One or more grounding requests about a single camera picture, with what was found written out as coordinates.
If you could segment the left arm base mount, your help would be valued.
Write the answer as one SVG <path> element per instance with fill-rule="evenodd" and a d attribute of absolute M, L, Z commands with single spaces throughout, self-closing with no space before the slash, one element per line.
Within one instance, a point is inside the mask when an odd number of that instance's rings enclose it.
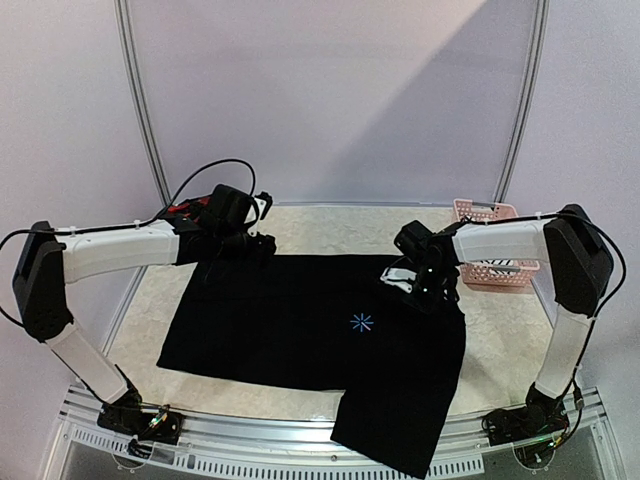
<path fill-rule="evenodd" d="M 97 425 L 116 433 L 176 445 L 182 433 L 185 416 L 166 405 L 145 406 L 137 390 L 127 391 L 114 403 L 104 403 Z"/>

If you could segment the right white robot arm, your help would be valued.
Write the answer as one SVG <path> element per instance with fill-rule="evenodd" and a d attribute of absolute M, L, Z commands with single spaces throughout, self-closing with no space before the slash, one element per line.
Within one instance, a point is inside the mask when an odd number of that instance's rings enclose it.
<path fill-rule="evenodd" d="M 439 232 L 419 221 L 402 227 L 394 244 L 410 265 L 387 267 L 380 280 L 402 290 L 416 308 L 458 299 L 455 285 L 463 264 L 489 260 L 548 263 L 555 319 L 547 351 L 532 388 L 558 399 L 566 395 L 584 357 L 614 264 L 613 241 L 578 204 L 558 212 L 495 221 L 464 219 Z"/>

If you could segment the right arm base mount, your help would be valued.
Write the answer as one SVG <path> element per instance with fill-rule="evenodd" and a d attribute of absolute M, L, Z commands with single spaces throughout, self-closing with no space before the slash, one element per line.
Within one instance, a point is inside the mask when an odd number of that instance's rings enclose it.
<path fill-rule="evenodd" d="M 560 431 L 557 439 L 546 444 L 548 448 L 557 449 L 574 435 L 582 419 L 585 402 L 580 390 L 577 390 L 576 394 L 573 402 L 578 417 L 573 427 L 562 399 L 539 396 L 532 391 L 524 407 L 496 409 L 483 416 L 482 430 L 487 434 L 491 446 L 533 439 Z"/>

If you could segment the black t-shirt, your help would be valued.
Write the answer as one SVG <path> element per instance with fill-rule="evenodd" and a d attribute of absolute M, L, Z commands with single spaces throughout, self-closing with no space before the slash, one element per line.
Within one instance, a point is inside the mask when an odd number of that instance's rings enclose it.
<path fill-rule="evenodd" d="M 342 396 L 333 441 L 424 478 L 466 345 L 454 302 L 418 310 L 382 283 L 391 255 L 277 255 L 199 264 L 157 364 Z"/>

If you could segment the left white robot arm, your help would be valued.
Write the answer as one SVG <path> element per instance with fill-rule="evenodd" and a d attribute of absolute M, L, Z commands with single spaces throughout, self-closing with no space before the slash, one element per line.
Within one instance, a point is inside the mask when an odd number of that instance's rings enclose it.
<path fill-rule="evenodd" d="M 26 333 L 45 344 L 128 434 L 148 426 L 148 412 L 131 397 L 126 377 L 85 336 L 67 300 L 69 286 L 115 272 L 181 266 L 216 259 L 274 254 L 275 240 L 258 225 L 273 205 L 267 192 L 251 195 L 219 184 L 207 196 L 165 208 L 156 218 L 126 225 L 56 230 L 48 222 L 26 234 L 12 279 Z"/>

